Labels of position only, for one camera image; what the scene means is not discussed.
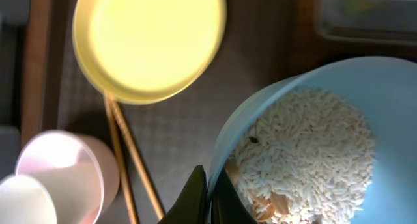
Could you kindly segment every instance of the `wooden chopstick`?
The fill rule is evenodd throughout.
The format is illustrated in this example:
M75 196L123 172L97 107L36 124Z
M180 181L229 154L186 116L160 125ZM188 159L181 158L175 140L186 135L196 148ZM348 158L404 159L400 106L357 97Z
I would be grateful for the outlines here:
M139 176L142 179L142 183L146 189L149 199L151 200L156 215L158 216L159 220L161 220L165 216L164 208L162 207L161 201L159 200L157 192L151 182L150 176L144 166L143 160L132 138L132 134L130 133L129 127L123 117L122 111L114 99L110 98L109 102L111 109L113 110L113 113L115 115L116 122L119 125L119 128L121 129L130 156L133 159L133 163L135 164L135 167L139 172Z
M113 144L113 149L115 151L117 164L119 165L124 199L126 201L130 223L139 224L139 218L137 216L135 200L134 200L134 196L132 193L132 187L130 186L128 171L126 169L126 164L124 162L122 146L120 144L119 133L117 132L117 125L116 125L115 117L113 115L110 101L111 100L108 96L104 96L104 105L106 107L106 115L107 115L107 120L109 123L111 141Z

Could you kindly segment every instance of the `blue bowl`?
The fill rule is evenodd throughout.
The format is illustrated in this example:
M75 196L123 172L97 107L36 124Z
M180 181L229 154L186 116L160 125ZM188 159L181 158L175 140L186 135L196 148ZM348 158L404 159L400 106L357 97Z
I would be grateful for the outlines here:
M352 224L417 223L417 64L361 57L328 64L250 96L222 128L212 157L208 196L238 140L273 102L295 87L332 91L365 115L375 138L375 163L363 211Z

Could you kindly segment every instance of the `cooked rice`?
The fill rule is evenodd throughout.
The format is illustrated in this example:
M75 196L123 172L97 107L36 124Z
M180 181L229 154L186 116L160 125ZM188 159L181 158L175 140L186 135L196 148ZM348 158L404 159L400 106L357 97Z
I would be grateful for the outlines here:
M357 108L330 92L291 91L243 135L229 159L242 173L237 189L248 210L250 192L286 195L288 215L267 223L350 223L371 183L374 141ZM265 211L260 205L257 216Z

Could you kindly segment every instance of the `yellow dish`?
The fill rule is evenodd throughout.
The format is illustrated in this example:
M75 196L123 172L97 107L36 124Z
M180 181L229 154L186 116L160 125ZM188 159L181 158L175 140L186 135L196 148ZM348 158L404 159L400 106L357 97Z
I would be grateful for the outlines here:
M87 79L122 102L150 104L204 72L222 39L225 0L78 0L72 26Z

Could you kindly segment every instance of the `rice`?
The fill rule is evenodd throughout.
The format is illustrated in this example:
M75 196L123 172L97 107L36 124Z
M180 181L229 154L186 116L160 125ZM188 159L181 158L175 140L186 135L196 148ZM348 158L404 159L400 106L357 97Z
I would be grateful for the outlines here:
M266 223L350 223L371 183L374 141L360 112L331 92L291 91L272 104L242 136L229 161L240 173L242 203L285 195L289 213Z

